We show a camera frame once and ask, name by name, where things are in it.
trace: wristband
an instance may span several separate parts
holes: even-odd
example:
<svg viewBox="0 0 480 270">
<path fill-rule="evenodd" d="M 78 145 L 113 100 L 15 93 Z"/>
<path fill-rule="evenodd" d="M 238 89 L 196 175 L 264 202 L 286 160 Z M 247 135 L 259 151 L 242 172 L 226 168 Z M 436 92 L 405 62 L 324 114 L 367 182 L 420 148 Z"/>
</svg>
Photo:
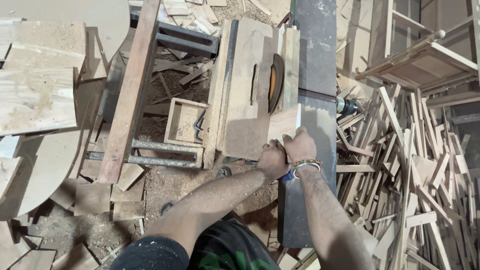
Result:
<svg viewBox="0 0 480 270">
<path fill-rule="evenodd" d="M 306 165 L 312 165 L 318 168 L 318 172 L 322 171 L 322 162 L 314 159 L 302 159 L 297 160 L 293 163 L 292 170 L 293 170 L 293 177 L 298 178 L 296 171 L 298 168 Z"/>
</svg>

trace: silver bangle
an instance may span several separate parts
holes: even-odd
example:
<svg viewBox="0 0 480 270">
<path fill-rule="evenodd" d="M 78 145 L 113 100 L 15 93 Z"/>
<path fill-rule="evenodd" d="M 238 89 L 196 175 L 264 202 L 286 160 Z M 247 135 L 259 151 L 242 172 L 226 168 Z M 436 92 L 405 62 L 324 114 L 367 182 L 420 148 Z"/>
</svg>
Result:
<svg viewBox="0 0 480 270">
<path fill-rule="evenodd" d="M 293 177 L 299 178 L 299 177 L 295 174 L 295 172 L 298 170 L 298 168 L 300 168 L 301 166 L 305 166 L 305 165 L 315 166 L 315 167 L 318 168 L 318 171 L 320 171 L 320 165 L 318 165 L 317 163 L 315 163 L 315 162 L 305 162 L 305 163 L 299 164 L 297 167 L 295 167 L 295 169 L 293 170 Z"/>
</svg>

